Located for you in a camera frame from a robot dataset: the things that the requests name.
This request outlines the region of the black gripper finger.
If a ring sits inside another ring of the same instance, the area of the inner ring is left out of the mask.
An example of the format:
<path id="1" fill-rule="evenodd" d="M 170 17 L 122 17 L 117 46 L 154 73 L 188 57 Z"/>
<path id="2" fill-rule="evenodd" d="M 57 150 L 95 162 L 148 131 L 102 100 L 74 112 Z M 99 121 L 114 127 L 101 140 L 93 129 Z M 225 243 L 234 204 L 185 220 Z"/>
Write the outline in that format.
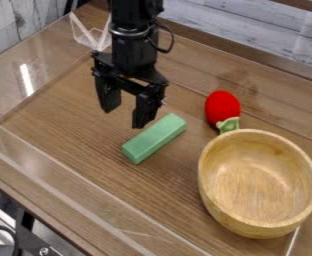
<path id="1" fill-rule="evenodd" d="M 136 108 L 133 110 L 132 128 L 142 129 L 144 126 L 156 118 L 157 110 L 161 103 L 162 95 L 160 93 L 140 93 L 136 96 Z"/>
<path id="2" fill-rule="evenodd" d="M 121 89 L 110 77 L 98 76 L 94 80 L 99 106 L 109 113 L 121 105 Z"/>

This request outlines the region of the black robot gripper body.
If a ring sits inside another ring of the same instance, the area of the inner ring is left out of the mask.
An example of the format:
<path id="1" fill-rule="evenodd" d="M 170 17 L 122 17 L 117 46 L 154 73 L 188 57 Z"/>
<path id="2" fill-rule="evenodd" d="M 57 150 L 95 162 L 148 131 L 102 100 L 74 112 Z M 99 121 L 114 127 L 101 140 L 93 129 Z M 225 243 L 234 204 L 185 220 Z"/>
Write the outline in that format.
<path id="1" fill-rule="evenodd" d="M 168 80 L 156 70 L 157 53 L 169 49 L 158 47 L 158 29 L 144 28 L 141 31 L 109 29 L 111 52 L 94 51 L 93 75 L 110 77 L 121 90 L 132 95 L 140 93 L 164 96 Z"/>

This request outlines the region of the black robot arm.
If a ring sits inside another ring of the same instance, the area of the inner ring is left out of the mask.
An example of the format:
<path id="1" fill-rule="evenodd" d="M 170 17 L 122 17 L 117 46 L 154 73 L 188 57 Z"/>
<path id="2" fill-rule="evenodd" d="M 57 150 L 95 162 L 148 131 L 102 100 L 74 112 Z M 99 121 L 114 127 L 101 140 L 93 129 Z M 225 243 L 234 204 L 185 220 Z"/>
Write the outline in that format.
<path id="1" fill-rule="evenodd" d="M 107 0 L 111 52 L 91 52 L 95 92 L 101 109 L 111 112 L 121 105 L 121 91 L 136 97 L 132 127 L 141 129 L 156 117 L 165 95 L 166 78 L 156 70 L 158 29 L 156 17 L 162 0 Z"/>

